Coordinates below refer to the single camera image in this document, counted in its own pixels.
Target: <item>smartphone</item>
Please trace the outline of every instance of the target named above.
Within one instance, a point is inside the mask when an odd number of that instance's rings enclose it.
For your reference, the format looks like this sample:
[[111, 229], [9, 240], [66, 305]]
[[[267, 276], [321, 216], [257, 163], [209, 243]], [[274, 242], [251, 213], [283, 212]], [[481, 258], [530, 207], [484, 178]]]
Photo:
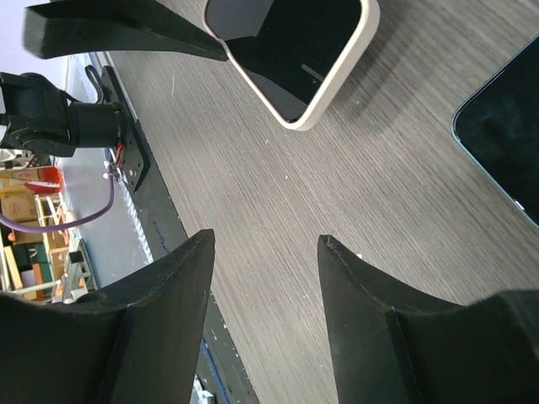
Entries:
[[371, 42], [376, 0], [208, 0], [205, 28], [287, 129], [320, 118]]
[[539, 35], [457, 110], [452, 131], [539, 226]]

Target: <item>gray wood grain surface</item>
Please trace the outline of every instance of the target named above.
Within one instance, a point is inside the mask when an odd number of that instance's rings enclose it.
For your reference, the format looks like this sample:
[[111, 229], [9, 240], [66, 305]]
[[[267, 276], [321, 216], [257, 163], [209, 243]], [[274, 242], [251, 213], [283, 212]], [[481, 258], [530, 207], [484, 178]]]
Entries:
[[[200, 23], [203, 0], [164, 3]], [[539, 231], [450, 131], [539, 30], [539, 3], [381, 3], [373, 43], [307, 132], [282, 129], [230, 63], [113, 54], [187, 232], [216, 231], [213, 292], [263, 403], [337, 401], [321, 233], [448, 300], [539, 288]]]

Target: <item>blue cable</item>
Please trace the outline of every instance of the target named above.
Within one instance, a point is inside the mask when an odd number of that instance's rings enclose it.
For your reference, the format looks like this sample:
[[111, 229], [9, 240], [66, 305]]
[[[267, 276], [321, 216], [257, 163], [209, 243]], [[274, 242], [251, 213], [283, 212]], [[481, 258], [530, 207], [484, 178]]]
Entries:
[[205, 360], [208, 362], [208, 365], [210, 366], [210, 372], [216, 381], [219, 394], [221, 395], [221, 397], [225, 399], [226, 404], [230, 404], [230, 400], [228, 400], [227, 392], [225, 391], [225, 386], [222, 384], [221, 377], [219, 376], [219, 373], [217, 372], [216, 364], [213, 361], [213, 358], [211, 357], [210, 350], [208, 349], [208, 347], [206, 347], [204, 338], [202, 338], [202, 341], [200, 341], [200, 349], [202, 349], [202, 353], [204, 354]]

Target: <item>black phone screen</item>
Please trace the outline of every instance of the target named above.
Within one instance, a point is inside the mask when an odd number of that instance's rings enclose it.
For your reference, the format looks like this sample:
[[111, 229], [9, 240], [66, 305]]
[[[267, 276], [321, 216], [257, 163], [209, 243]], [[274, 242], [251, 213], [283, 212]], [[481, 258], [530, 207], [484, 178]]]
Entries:
[[209, 0], [205, 22], [280, 116], [295, 122], [360, 15], [360, 0]]
[[539, 37], [464, 103], [453, 130], [539, 225]]

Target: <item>white wall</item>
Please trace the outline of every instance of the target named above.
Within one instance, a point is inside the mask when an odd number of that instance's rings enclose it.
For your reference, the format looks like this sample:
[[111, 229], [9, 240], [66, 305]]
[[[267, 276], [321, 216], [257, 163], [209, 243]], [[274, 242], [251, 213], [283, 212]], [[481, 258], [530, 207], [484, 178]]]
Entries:
[[24, 8], [49, 0], [0, 0], [0, 72], [36, 72], [59, 88], [66, 84], [67, 58], [43, 61], [23, 47]]

